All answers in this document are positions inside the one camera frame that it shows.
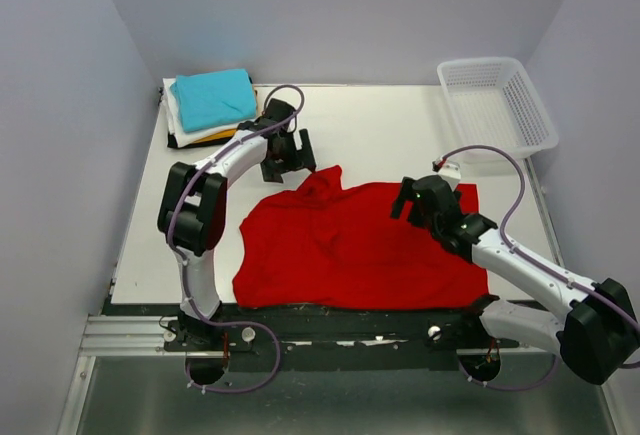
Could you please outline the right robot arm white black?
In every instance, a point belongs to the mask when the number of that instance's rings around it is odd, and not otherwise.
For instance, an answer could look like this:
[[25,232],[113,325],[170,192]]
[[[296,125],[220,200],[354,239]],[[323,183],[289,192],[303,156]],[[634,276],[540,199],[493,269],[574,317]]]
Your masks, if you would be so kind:
[[460,334],[480,347],[493,338],[523,342],[561,358],[583,381],[601,385],[631,369],[639,350],[639,322],[626,288],[608,278],[595,282],[518,244],[489,218],[464,212],[461,193],[449,180],[430,175],[402,180],[391,216],[408,215],[446,252],[497,274],[540,309],[488,296],[464,317]]

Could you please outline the red t shirt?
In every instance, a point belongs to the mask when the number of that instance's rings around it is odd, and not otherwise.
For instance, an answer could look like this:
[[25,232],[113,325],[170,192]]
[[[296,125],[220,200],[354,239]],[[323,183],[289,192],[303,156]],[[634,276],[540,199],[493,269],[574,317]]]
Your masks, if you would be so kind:
[[333,166],[261,200],[240,225],[237,303],[417,310],[464,308],[488,294],[486,270],[446,252],[427,230],[391,218],[399,189],[389,182],[345,188]]

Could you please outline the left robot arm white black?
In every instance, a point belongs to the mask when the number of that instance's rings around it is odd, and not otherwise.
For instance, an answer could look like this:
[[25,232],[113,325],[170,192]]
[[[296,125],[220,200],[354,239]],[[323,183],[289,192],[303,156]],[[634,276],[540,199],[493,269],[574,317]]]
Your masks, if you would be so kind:
[[308,131],[290,128],[297,114],[289,103],[272,98],[260,117],[241,123],[215,153],[195,164],[177,162],[169,170],[157,227],[180,270],[180,310],[193,318],[187,337],[201,350],[214,348],[222,335],[220,323],[212,319],[221,304],[214,252],[226,226],[229,189],[255,166],[267,183],[316,169]]

